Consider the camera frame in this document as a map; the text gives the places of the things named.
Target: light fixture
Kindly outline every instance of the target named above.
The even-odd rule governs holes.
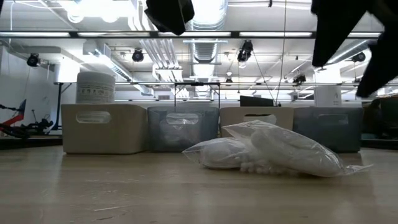
[[[342,52],[341,54],[337,55],[336,57],[333,57],[329,60],[328,63],[335,63],[337,60],[339,60],[342,56],[344,56],[345,54],[347,54],[348,52],[352,51],[353,49],[359,47],[360,45],[363,45],[364,43],[366,43],[368,40],[364,40],[361,41],[359,44],[355,45],[354,47]]]
[[[68,32],[0,32],[0,37],[70,37]]]
[[[228,44],[228,40],[182,40],[184,44]]]
[[[311,32],[240,32],[240,37],[310,37]]]
[[[129,82],[117,82],[116,85],[131,85]]]
[[[176,37],[171,32],[159,33],[161,37]],[[180,37],[229,37],[231,32],[205,32],[205,31],[189,31],[180,35]]]
[[[78,32],[80,37],[149,37],[148,32]]]
[[[138,84],[140,84],[140,85],[174,85],[174,83],[161,83],[161,82],[158,82],[158,83],[140,82]]]
[[[375,38],[380,36],[380,32],[352,32],[348,37]]]
[[[100,17],[108,23],[116,22],[119,17],[128,17],[134,6],[130,1],[81,0],[57,1],[67,12],[72,23],[79,23],[85,17]]]

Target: fluorescent light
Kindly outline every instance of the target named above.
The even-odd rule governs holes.
[[[161,37],[177,37],[177,35],[165,32],[159,33]],[[231,36],[231,32],[204,32],[204,31],[188,31],[180,35],[180,37],[229,37]]]
[[[350,49],[344,51],[343,53],[337,55],[336,57],[330,59],[328,63],[334,63],[335,61],[339,60],[342,56],[344,56],[344,55],[347,54],[348,52],[352,51],[353,49],[359,47],[360,45],[364,44],[365,42],[367,42],[367,40],[362,41],[361,43],[355,45],[354,47],[352,47],[352,48],[350,48]]]
[[[0,32],[0,37],[70,37],[68,32]]]
[[[146,83],[146,82],[139,82],[140,85],[174,85],[174,83]]]
[[[228,40],[182,40],[184,44],[227,44]]]
[[[348,37],[364,37],[364,38],[373,38],[379,37],[380,32],[352,32],[348,35]]]
[[[129,82],[117,82],[116,85],[131,85]]]
[[[310,37],[311,32],[240,32],[240,37]]]
[[[149,37],[148,32],[78,32],[80,37]]]

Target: desk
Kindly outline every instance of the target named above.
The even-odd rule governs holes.
[[[342,156],[375,166],[327,179],[208,170],[182,154],[0,151],[1,223],[397,223],[398,152]]]

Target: monitor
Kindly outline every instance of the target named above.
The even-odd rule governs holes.
[[[274,100],[253,96],[241,96],[241,106],[274,106]]]

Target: clear plastic bag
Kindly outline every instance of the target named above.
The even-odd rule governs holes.
[[[350,175],[368,167],[344,166],[341,159],[321,144],[293,131],[262,121],[223,127],[246,147],[267,161],[269,170],[295,170],[321,177]]]
[[[182,153],[210,169],[232,169],[241,167],[240,158],[247,156],[248,151],[235,138],[219,138],[196,144]]]
[[[204,141],[183,151],[191,161],[209,169],[235,169],[258,174],[282,174],[291,172],[284,167],[271,165],[257,149],[236,138],[219,138]]]

